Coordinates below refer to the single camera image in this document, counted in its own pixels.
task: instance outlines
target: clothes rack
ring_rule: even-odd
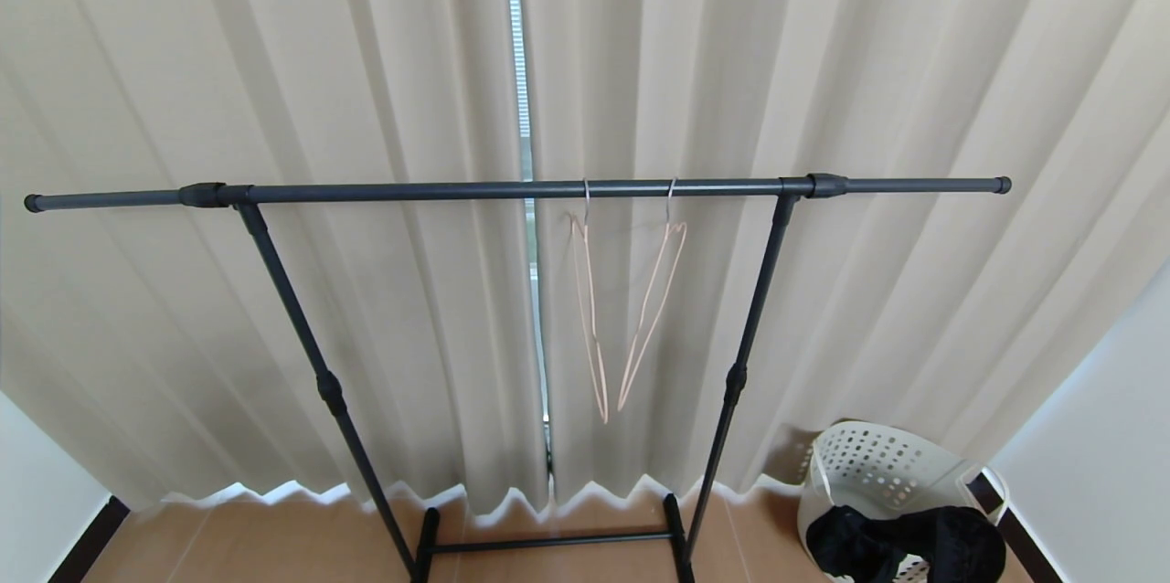
[[[592,198],[605,197],[666,197],[670,192],[669,179],[659,180],[591,180],[587,192]],[[906,192],[990,192],[1003,194],[1011,190],[1007,177],[977,179],[849,179],[837,174],[814,173],[805,177],[776,179],[677,179],[673,183],[675,197],[776,197],[768,245],[756,279],[751,306],[748,311],[743,337],[735,362],[728,370],[723,406],[720,411],[715,437],[700,486],[695,515],[689,530],[682,526],[679,503],[674,494],[662,500],[666,512],[666,529],[641,533],[614,533],[576,535],[535,540],[504,540],[494,542],[470,542],[436,544],[440,514],[436,508],[427,508],[422,520],[414,555],[402,536],[394,514],[386,502],[378,475],[370,464],[362,438],[350,419],[342,385],[329,370],[325,358],[309,327],[309,321],[296,297],[292,282],[276,252],[275,242],[268,234],[268,226],[260,212],[261,204],[290,203],[343,203],[343,201],[434,201],[469,199],[572,199],[584,198],[584,181],[496,181],[496,183],[425,183],[425,184],[343,184],[343,185],[227,185],[223,183],[200,183],[177,190],[98,192],[81,194],[41,196],[29,194],[25,207],[33,212],[67,208],[108,208],[125,206],[172,206],[195,208],[227,208],[239,211],[248,233],[252,234],[268,274],[273,279],[281,303],[288,313],[301,345],[317,378],[317,391],[345,439],[362,479],[386,524],[402,565],[410,571],[413,583],[425,583],[431,572],[434,556],[454,553],[494,551],[567,544],[593,544],[601,542],[634,542],[644,540],[668,540],[674,555],[674,565],[680,583],[694,583],[690,561],[702,528],[711,485],[718,469],[723,445],[731,417],[739,396],[748,382],[748,357],[751,354],[756,330],[764,310],[764,301],[776,270],[784,232],[792,210],[801,198],[824,199],[848,193],[906,193]]]

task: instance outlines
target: plastic basket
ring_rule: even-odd
[[[808,448],[808,469],[797,512],[800,542],[807,553],[808,526],[833,506],[851,506],[869,519],[895,519],[942,506],[982,510],[966,485],[979,473],[1003,503],[987,520],[999,524],[1007,487],[990,467],[965,460],[916,434],[865,421],[844,421],[821,432]],[[902,561],[895,581],[927,581],[929,565],[918,556]],[[848,576],[832,581],[853,581]]]

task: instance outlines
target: tile floor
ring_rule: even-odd
[[[694,557],[700,582],[819,583],[826,581],[804,550],[796,531],[797,499],[784,488],[757,487],[744,496],[713,495]],[[422,505],[412,498],[391,500],[407,540],[417,540]],[[490,526],[473,517],[461,496],[440,506],[439,542],[507,540],[612,528],[659,529],[665,526],[659,494],[639,488],[619,509],[600,495],[589,495],[567,512],[535,515],[511,502]],[[689,526],[694,496],[683,500]],[[515,551],[443,555],[435,558],[431,581],[662,581],[674,579],[666,541],[548,547]],[[163,503],[135,513],[102,553],[88,583],[187,583],[193,581],[408,581],[377,514],[352,499],[322,505],[291,496],[276,505],[246,498],[213,508]],[[1009,554],[1007,583],[1031,583]]]

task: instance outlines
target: wall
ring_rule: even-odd
[[[1170,263],[993,460],[1069,583],[1165,570],[1168,352]]]
[[[47,581],[109,496],[0,393],[0,577]]]

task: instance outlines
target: curtain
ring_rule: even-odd
[[[797,205],[720,467],[737,489],[840,418],[989,459],[1170,253],[1170,0],[522,2],[537,178],[1014,180]],[[686,247],[620,413],[666,203],[591,204],[607,425],[571,255],[585,205],[537,204],[557,496],[644,473],[686,491],[773,201],[674,203]]]
[[[518,180],[508,0],[0,0],[2,384],[131,507],[364,487],[234,212],[21,198]],[[546,498],[523,206],[266,207],[384,483]]]

